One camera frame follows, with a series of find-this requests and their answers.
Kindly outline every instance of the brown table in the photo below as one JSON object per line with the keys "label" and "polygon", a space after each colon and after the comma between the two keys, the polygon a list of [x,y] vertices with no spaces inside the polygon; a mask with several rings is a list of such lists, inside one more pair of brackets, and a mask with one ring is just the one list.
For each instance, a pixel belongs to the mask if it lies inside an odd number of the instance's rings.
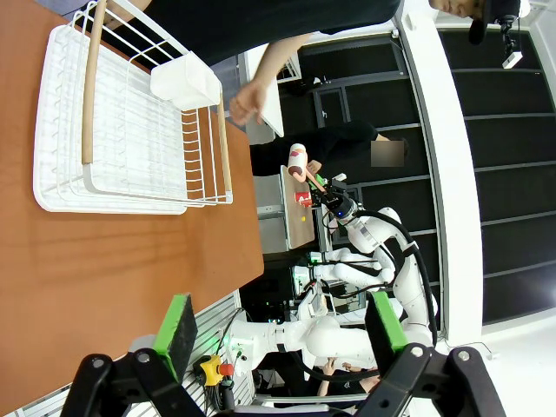
{"label": "brown table", "polygon": [[281,167],[280,182],[284,199],[288,248],[299,248],[314,240],[313,210],[310,207],[303,207],[295,200],[295,193],[310,191],[309,184],[297,181],[284,166]]}
{"label": "brown table", "polygon": [[70,382],[94,352],[155,333],[172,294],[195,311],[263,270],[248,139],[228,126],[235,202],[181,216],[42,210],[32,192],[36,103],[50,30],[33,0],[0,14],[0,414]]}

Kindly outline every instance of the yellow object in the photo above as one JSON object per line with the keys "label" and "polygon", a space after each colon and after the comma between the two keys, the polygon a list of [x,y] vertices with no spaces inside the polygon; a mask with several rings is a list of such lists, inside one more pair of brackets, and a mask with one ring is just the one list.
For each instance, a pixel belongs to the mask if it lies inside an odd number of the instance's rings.
{"label": "yellow object", "polygon": [[222,364],[220,356],[216,354],[210,355],[210,360],[201,364],[202,370],[205,371],[207,382],[205,386],[213,387],[222,381],[222,375],[218,374],[218,367]]}

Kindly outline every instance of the dish rack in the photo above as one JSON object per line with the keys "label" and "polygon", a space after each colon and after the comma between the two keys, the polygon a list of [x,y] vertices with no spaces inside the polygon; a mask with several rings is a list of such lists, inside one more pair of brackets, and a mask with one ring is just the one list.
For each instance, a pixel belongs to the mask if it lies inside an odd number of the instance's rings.
{"label": "dish rack", "polygon": [[[173,215],[231,203],[222,86],[218,123],[209,109],[181,111],[154,96],[145,63],[152,68],[162,64],[159,56],[168,61],[189,52],[129,1],[113,1],[148,29],[100,0],[50,33],[36,117],[37,202],[48,211]],[[114,23],[144,47],[118,35]],[[132,56],[101,44],[101,36]]]}

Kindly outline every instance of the screw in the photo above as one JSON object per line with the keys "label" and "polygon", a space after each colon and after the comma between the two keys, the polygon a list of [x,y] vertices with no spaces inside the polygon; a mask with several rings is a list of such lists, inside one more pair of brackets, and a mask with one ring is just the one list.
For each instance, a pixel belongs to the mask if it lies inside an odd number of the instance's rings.
{"label": "screw", "polygon": [[411,353],[412,353],[413,356],[416,356],[416,357],[420,358],[423,355],[423,349],[416,346],[416,347],[411,349]]}
{"label": "screw", "polygon": [[461,352],[458,353],[458,358],[460,358],[462,361],[469,361],[469,353],[466,352],[465,350],[462,350]]}
{"label": "screw", "polygon": [[137,355],[137,360],[141,363],[147,363],[148,361],[150,361],[149,354],[145,354],[143,352],[142,354]]}

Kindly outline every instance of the white camera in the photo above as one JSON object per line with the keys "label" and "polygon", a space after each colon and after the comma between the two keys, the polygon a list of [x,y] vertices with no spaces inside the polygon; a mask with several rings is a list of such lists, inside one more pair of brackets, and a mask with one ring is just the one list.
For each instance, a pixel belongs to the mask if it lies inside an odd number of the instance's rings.
{"label": "white camera", "polygon": [[520,61],[523,57],[523,54],[520,51],[512,52],[512,54],[502,63],[502,67],[504,70],[509,70],[513,68],[513,66]]}

